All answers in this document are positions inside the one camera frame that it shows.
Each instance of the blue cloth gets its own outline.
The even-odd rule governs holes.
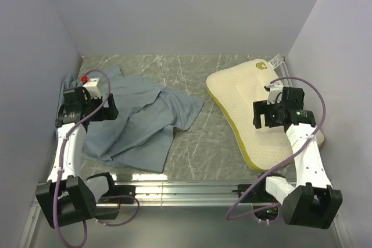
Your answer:
[[[83,158],[112,167],[163,172],[174,128],[189,129],[203,102],[141,76],[123,77],[118,67],[105,73],[119,115],[113,121],[90,122]],[[101,78],[101,93],[107,92],[101,74],[91,73],[88,77]],[[81,85],[69,76],[62,89]]]

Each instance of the table surface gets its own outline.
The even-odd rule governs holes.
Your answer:
[[[228,180],[256,179],[242,157],[235,135],[219,107],[206,90],[212,73],[240,63],[272,56],[241,55],[136,55],[85,56],[79,76],[90,69],[119,66],[124,76],[141,75],[171,89],[204,101],[204,106],[188,131],[177,132],[169,150],[163,174],[132,168],[112,168],[84,160],[81,176],[87,178],[110,172],[117,181],[132,180]],[[294,163],[279,170],[288,180],[295,180]]]

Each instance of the gray wall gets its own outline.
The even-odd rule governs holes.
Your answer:
[[[323,93],[327,118],[323,163],[342,191],[342,215],[354,247],[372,234],[372,0],[318,0],[289,53],[289,72]],[[306,92],[308,108],[321,115]]]
[[[287,55],[316,0],[54,0],[82,55]]]
[[[55,154],[60,83],[78,55],[49,0],[0,0],[1,247],[16,247]]]

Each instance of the yellow pillow edge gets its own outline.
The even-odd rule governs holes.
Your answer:
[[[247,165],[253,170],[253,171],[265,171],[261,168],[259,168],[258,166],[256,166],[252,160],[249,158],[248,156],[248,153],[247,151],[245,150],[245,146],[244,146],[244,143],[240,137],[240,134],[239,134],[239,131],[238,131],[238,128],[235,126],[235,123],[233,122],[233,120],[231,119],[231,117],[228,115],[227,113],[227,110],[224,108],[224,106],[219,102],[219,100],[212,94],[212,92],[209,90],[208,88],[208,85],[206,86],[207,87],[207,91],[210,95],[210,97],[212,97],[212,99],[216,102],[216,104],[218,105],[218,107],[220,108],[220,110],[223,112],[223,114],[225,115],[225,118],[227,119],[228,123],[230,124],[232,130],[234,131],[234,134],[235,134],[235,137],[238,141],[238,144],[239,144],[239,147],[240,147],[240,150],[242,152],[242,155],[243,155],[243,158],[245,160],[245,162],[247,163]]]

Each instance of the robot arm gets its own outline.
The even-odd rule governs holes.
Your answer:
[[[63,96],[65,101],[61,105],[56,119],[58,147],[55,161],[47,183],[39,185],[36,190],[36,198],[52,228],[54,227],[53,193],[58,177],[62,141],[66,133],[76,123],[93,112],[103,102],[99,90],[99,78],[90,79],[82,87],[66,89],[63,91]],[[63,173],[58,193],[58,223],[60,227],[92,218],[99,219],[96,202],[102,195],[113,194],[115,184],[108,172],[94,175],[86,182],[80,178],[81,154],[89,122],[114,120],[119,113],[112,94],[108,97],[108,105],[108,107],[102,107],[89,120],[80,124],[66,143]]]
[[[305,149],[295,157],[297,183],[293,187],[278,174],[268,176],[267,193],[282,204],[283,219],[287,224],[314,228],[328,228],[342,203],[341,191],[332,187],[321,162],[316,137],[314,115],[303,109],[304,93],[301,88],[287,88],[278,82],[268,84],[268,100],[253,103],[256,128],[283,126],[293,153],[310,138]]]

